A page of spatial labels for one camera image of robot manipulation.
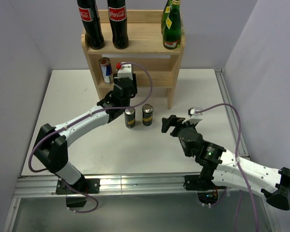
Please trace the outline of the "blue silver energy can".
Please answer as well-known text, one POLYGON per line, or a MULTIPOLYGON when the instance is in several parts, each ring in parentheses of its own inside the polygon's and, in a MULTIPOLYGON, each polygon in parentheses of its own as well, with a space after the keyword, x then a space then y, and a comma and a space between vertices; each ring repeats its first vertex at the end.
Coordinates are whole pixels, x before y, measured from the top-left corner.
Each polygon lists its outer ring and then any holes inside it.
POLYGON ((113 79, 113 71, 112 71, 110 59, 107 57, 100 58, 99 65, 101 68, 101 73, 102 73, 104 82, 107 85, 112 84, 114 82, 114 79, 113 79))

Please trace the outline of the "glass cola bottle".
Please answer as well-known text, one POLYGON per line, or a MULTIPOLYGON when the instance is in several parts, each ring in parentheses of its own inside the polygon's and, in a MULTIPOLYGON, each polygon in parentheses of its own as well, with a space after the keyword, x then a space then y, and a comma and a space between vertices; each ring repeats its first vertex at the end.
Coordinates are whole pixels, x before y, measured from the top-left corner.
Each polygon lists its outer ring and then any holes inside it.
POLYGON ((125 0, 108 0, 107 5, 113 45, 117 49, 125 49, 129 45, 125 0))
POLYGON ((101 31, 100 17, 95 0, 77 0, 81 20, 86 31, 85 39, 92 49, 104 47, 104 37, 101 31))

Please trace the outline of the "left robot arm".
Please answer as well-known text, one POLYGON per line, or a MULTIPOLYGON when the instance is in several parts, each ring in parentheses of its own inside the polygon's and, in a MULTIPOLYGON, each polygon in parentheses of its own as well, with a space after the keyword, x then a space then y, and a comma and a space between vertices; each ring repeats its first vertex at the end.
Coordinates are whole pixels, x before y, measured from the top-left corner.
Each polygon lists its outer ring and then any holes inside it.
POLYGON ((113 90, 86 113, 55 127, 44 124, 36 138, 33 155, 46 170, 65 180, 73 193, 85 192, 85 177, 68 161, 68 147, 93 129, 122 115, 123 107, 130 106, 130 99, 136 94, 136 74, 133 73, 132 78, 118 76, 113 90))

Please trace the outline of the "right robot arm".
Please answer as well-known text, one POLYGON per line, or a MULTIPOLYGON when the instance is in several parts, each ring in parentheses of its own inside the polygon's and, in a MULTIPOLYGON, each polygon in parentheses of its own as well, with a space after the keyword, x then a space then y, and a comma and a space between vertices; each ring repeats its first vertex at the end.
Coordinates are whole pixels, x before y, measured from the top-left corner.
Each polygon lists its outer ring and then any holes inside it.
POLYGON ((280 210, 290 210, 290 169, 269 168, 254 163, 215 143, 206 141, 196 131, 196 124, 171 115, 162 118, 161 131, 170 127, 172 137, 177 137, 186 157, 201 165, 200 174, 184 177, 186 190, 207 191, 216 187, 230 187, 251 191, 280 210))

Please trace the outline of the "right black tonic can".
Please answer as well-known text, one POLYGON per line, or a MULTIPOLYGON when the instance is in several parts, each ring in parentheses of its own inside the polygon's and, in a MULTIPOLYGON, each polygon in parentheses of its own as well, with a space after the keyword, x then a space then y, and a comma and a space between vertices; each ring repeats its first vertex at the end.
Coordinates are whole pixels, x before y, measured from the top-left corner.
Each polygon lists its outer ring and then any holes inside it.
POLYGON ((142 123, 144 126, 150 126, 153 122, 153 106, 145 104, 142 107, 142 123))

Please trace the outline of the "black tonic can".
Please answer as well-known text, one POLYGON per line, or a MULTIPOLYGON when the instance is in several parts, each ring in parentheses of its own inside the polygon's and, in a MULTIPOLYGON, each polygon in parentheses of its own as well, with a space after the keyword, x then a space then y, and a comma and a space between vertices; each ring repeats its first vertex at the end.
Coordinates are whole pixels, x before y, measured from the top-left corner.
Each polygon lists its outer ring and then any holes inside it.
POLYGON ((142 107, 142 123, 144 126, 150 126, 153 122, 153 106, 145 104, 142 107))
POLYGON ((131 129, 135 127, 135 108, 127 108, 124 111, 125 125, 131 129))

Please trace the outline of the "left black tonic can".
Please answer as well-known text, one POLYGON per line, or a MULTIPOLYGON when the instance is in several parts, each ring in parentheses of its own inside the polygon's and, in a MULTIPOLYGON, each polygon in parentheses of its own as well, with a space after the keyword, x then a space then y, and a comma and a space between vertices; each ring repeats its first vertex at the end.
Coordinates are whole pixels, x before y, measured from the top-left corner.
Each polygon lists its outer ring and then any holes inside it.
POLYGON ((135 108, 127 108, 124 111, 125 125, 131 129, 135 127, 135 108))

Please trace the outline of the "front green glass bottle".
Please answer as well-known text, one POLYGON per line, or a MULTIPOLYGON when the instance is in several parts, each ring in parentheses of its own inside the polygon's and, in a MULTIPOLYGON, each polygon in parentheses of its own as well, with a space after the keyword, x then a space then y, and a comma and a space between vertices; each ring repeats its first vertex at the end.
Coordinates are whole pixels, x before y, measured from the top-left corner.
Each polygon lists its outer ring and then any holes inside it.
POLYGON ((167 49, 176 49, 180 46, 182 34, 180 0, 173 0, 170 12, 165 20, 162 41, 167 49))

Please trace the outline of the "green glass bottle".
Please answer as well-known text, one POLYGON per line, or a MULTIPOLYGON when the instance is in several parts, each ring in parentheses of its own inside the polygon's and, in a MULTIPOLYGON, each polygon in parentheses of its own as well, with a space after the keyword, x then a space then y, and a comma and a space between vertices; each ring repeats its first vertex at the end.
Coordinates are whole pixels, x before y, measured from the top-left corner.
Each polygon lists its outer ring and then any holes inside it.
POLYGON ((167 49, 176 49, 180 46, 182 34, 180 0, 173 0, 170 12, 165 20, 162 41, 167 49))
POLYGON ((166 21, 168 15, 169 15, 171 5, 172 5, 172 0, 167 0, 166 4, 165 4, 165 7, 164 7, 164 10, 163 10, 163 13, 162 13, 162 17, 161 17, 161 24, 160 24, 161 34, 163 34, 163 28, 164 28, 164 25, 165 25, 165 21, 166 21))

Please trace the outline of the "rear green glass bottle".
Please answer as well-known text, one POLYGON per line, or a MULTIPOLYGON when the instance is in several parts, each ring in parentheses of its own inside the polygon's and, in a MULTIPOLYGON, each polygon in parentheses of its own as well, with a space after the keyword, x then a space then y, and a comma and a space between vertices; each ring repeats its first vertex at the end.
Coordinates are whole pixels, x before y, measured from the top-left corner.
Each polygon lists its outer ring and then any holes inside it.
POLYGON ((161 34, 163 34, 163 28, 164 28, 164 25, 165 25, 165 21, 166 21, 168 15, 169 15, 171 5, 172 5, 172 0, 167 0, 166 4, 165 4, 165 7, 164 7, 164 10, 163 10, 163 13, 162 13, 162 17, 161 17, 161 24, 160 24, 161 34))

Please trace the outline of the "right aluminium side rail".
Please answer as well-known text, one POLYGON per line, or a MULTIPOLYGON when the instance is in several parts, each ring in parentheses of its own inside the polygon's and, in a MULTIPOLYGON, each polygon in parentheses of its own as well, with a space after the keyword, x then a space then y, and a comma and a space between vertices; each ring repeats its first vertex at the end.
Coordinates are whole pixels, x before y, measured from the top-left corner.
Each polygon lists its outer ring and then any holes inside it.
MULTIPOLYGON (((216 79, 217 79, 217 83, 220 89, 220 93, 222 95, 222 99, 224 103, 228 103, 232 105, 232 101, 228 92, 228 88, 224 79, 224 75, 223 75, 223 69, 214 69, 215 75, 216 75, 216 79)), ((229 120, 229 124, 231 127, 231 131, 232 131, 232 135, 234 138, 234 142, 237 142, 237 137, 238 137, 238 129, 239 129, 239 124, 237 121, 237 117, 236 117, 236 113, 234 112, 234 110, 229 107, 229 106, 225 106, 225 110, 226 110, 226 114, 229 120)), ((247 147, 245 144, 245 141, 241 135, 241 140, 239 142, 239 149, 238 149, 238 153, 239 156, 241 157, 246 157, 247 159, 249 159, 249 154, 247 151, 247 147)))

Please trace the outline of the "aluminium mounting rail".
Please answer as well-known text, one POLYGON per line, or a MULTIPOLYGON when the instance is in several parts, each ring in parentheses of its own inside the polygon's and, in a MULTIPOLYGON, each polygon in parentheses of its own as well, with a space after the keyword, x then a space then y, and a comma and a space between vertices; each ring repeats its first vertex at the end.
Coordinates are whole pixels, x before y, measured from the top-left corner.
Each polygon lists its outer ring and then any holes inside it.
MULTIPOLYGON (((87 179, 100 180, 99 192, 90 195, 145 195, 188 193, 184 189, 183 174, 131 174, 131 175, 87 175, 87 179)), ((18 179, 13 198, 78 197, 64 188, 55 176, 33 176, 18 179)))

